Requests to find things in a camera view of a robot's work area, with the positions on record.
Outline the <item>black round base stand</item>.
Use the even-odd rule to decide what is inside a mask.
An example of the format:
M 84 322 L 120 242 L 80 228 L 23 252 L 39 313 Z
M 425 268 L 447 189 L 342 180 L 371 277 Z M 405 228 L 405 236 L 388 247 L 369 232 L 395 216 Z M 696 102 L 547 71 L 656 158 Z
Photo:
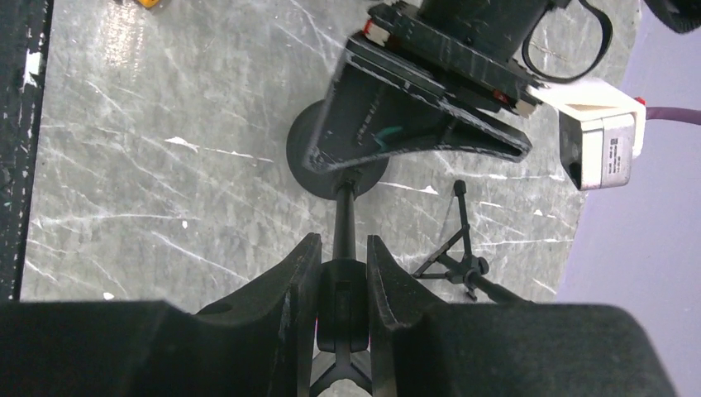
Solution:
M 317 101 L 299 113 L 286 143 L 287 162 L 299 185 L 336 203 L 332 258 L 322 263 L 318 287 L 316 341 L 320 352 L 312 360 L 310 394 L 319 396 L 339 380 L 350 380 L 370 393 L 367 265 L 356 259 L 354 202 L 380 181 L 389 162 L 376 160 L 326 174 L 304 167 L 303 155 L 322 105 Z

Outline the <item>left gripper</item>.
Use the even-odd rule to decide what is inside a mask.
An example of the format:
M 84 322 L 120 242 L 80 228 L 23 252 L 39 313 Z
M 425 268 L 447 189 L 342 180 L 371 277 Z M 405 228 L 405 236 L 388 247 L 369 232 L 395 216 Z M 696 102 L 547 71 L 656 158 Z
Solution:
M 530 117 L 539 83 L 514 56 L 552 1 L 404 1 L 368 11 L 370 35 L 477 88 L 492 112 Z M 462 151 L 513 163 L 532 150 L 525 132 L 472 107 L 427 102 L 427 76 L 369 41 L 347 41 L 324 99 L 302 112 L 302 168 L 335 173 L 423 151 Z

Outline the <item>tripod shock mount stand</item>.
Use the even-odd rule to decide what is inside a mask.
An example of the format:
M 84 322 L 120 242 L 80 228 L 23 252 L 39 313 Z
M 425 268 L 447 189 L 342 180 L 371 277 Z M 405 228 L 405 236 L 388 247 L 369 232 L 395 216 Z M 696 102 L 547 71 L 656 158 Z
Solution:
M 446 280 L 453 285 L 463 285 L 465 295 L 471 303 L 478 302 L 477 292 L 481 291 L 495 304 L 532 304 L 532 301 L 486 278 L 490 271 L 489 263 L 485 258 L 476 256 L 472 250 L 465 181 L 458 179 L 453 184 L 452 193 L 457 200 L 460 227 L 427 257 L 412 273 L 412 277 L 416 280 Z

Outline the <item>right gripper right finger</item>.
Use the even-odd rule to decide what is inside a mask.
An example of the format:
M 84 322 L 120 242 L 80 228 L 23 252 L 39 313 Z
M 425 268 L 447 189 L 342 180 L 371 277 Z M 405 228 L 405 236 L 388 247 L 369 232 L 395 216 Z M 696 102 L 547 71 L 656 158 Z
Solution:
M 672 396 L 646 331 L 590 304 L 450 304 L 367 241 L 375 396 Z

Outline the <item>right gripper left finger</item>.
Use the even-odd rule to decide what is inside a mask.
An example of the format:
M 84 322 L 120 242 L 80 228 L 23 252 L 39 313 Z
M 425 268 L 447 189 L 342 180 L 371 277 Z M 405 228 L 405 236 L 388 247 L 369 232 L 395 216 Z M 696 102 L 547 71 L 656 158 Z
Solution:
M 307 396 L 322 241 L 198 313 L 165 301 L 1 307 L 4 396 Z

